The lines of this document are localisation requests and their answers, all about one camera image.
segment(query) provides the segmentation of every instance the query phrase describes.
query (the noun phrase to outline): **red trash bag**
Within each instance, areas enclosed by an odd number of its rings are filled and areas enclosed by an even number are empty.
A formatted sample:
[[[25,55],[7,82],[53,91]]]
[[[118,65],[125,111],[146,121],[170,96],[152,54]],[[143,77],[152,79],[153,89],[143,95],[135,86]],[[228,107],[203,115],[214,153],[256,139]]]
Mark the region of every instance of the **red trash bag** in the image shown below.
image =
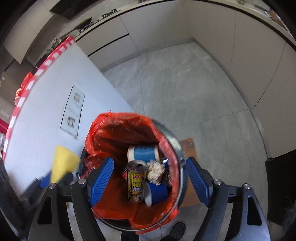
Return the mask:
[[[127,182],[121,172],[128,163],[130,145],[158,145],[168,158],[172,191],[167,200],[148,207],[145,202],[133,204],[127,199]],[[152,120],[135,113],[103,113],[92,123],[85,140],[85,149],[90,154],[84,163],[89,173],[100,166],[106,156],[114,159],[114,171],[100,202],[93,212],[102,219],[128,219],[134,230],[151,227],[162,220],[173,208],[179,192],[179,165],[175,152],[165,136],[154,126]],[[137,232],[146,233],[168,223],[178,214],[177,208],[161,224]]]

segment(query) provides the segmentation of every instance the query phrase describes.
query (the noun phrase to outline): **yellow and black can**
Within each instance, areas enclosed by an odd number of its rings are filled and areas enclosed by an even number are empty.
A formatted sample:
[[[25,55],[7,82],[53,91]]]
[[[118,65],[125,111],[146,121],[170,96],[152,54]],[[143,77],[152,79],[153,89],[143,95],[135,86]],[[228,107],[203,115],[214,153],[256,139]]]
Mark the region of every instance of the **yellow and black can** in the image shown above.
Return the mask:
[[[140,160],[130,161],[128,170],[128,200],[132,203],[140,203],[144,200],[144,188],[148,166]]]

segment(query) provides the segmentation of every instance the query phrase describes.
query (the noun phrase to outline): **shoe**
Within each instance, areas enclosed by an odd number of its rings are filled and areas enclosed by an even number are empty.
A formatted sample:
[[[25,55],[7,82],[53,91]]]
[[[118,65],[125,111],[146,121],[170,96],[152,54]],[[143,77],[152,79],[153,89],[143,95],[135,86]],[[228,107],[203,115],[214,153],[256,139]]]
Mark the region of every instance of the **shoe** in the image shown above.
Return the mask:
[[[183,235],[185,234],[185,230],[186,230],[186,225],[184,222],[177,222],[174,224],[174,226],[172,227],[169,236],[180,240]]]

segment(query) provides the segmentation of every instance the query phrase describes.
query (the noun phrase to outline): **crumpled paper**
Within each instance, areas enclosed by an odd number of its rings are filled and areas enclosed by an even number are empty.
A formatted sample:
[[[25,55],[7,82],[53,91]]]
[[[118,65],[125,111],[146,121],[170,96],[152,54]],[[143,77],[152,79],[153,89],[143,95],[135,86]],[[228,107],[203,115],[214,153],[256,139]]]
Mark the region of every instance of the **crumpled paper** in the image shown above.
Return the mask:
[[[148,170],[147,170],[147,179],[149,182],[155,184],[156,186],[160,185],[162,175],[165,171],[165,165],[159,161],[150,160],[148,162]]]

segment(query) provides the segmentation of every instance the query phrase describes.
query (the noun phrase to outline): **blue paper cup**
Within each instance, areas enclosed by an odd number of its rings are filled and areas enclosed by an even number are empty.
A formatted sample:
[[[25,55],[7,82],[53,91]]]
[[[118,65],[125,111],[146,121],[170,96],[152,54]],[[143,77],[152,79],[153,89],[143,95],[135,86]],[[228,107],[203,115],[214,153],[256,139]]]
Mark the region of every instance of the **blue paper cup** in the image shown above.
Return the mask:
[[[160,161],[158,146],[130,146],[128,148],[128,161],[141,160],[149,162],[150,160]]]
[[[168,198],[167,186],[163,183],[156,186],[153,183],[146,182],[144,190],[144,200],[147,206],[162,202]]]

